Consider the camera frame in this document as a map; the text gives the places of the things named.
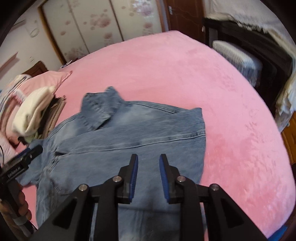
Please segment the person's left hand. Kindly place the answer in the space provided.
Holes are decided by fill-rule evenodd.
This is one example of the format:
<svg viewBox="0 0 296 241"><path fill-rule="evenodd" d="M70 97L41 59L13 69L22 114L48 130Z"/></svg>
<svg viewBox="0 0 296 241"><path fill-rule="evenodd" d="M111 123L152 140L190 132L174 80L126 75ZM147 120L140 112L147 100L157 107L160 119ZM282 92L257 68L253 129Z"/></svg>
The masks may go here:
<svg viewBox="0 0 296 241"><path fill-rule="evenodd" d="M27 220L31 220L32 219L32 213L29 210L29 206L28 203L26 201L26 197L25 194L23 192L23 186L18 184L18 189L19 189L19 193L18 193L18 199L19 199L19 209L18 212L21 216L25 216L27 218Z"/></svg>

